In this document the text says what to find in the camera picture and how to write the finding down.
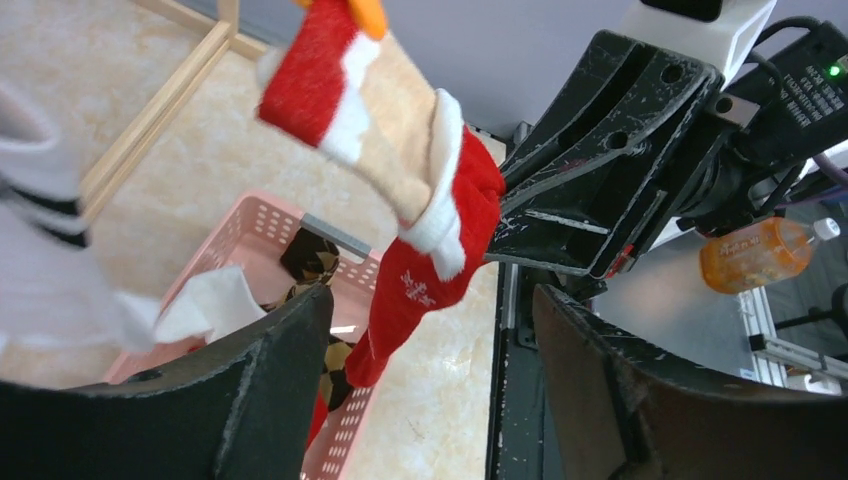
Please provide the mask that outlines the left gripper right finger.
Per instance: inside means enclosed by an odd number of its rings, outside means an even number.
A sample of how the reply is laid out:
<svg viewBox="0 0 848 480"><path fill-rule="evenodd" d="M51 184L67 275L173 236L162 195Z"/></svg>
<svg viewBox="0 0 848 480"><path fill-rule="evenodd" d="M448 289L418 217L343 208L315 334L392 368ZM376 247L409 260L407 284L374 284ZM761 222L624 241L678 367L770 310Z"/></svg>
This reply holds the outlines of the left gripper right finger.
<svg viewBox="0 0 848 480"><path fill-rule="evenodd" d="M532 316L568 479L843 479L847 401L678 357L539 285Z"/></svg>

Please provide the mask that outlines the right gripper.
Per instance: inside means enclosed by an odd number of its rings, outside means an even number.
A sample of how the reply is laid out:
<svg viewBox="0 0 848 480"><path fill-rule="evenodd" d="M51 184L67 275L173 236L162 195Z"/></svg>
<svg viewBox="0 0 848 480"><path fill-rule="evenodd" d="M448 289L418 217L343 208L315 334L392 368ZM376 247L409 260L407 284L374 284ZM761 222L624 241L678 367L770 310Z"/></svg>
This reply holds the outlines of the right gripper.
<svg viewBox="0 0 848 480"><path fill-rule="evenodd" d="M671 220L707 237L769 216L847 137L847 39L809 29L725 85L717 68L597 33L502 172L491 260L599 279Z"/></svg>

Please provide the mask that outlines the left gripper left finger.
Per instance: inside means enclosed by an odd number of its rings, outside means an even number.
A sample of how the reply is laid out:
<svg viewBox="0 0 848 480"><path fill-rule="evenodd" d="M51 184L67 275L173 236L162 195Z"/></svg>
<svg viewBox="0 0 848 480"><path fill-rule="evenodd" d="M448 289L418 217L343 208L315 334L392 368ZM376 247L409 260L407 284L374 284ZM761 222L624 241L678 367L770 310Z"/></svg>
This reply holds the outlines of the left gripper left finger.
<svg viewBox="0 0 848 480"><path fill-rule="evenodd" d="M1 386L5 479L296 479L333 314L324 286L126 382Z"/></svg>

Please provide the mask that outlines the red christmas sock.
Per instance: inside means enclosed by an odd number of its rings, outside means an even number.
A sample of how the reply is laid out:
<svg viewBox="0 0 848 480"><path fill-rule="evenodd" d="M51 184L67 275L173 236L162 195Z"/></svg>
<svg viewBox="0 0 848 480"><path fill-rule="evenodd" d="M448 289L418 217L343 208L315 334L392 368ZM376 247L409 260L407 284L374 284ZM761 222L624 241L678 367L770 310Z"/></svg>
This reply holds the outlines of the red christmas sock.
<svg viewBox="0 0 848 480"><path fill-rule="evenodd" d="M258 117L352 171L398 220L367 330L345 364L348 381L368 387L424 315L464 297L499 222L505 182L459 102L433 87L390 33L380 44L296 37L258 62Z"/></svg>
<svg viewBox="0 0 848 480"><path fill-rule="evenodd" d="M313 441L315 440L315 438L318 436L318 434L322 430L322 428L323 428L323 426L326 422L328 413L329 413L329 410L328 410L327 403L324 400L323 395L321 393L319 393L316 396L316 400L315 400L315 404L314 404L314 408L313 408L313 415L312 415L309 435L308 435L308 438L307 438L307 441L306 441L306 449L310 448Z"/></svg>

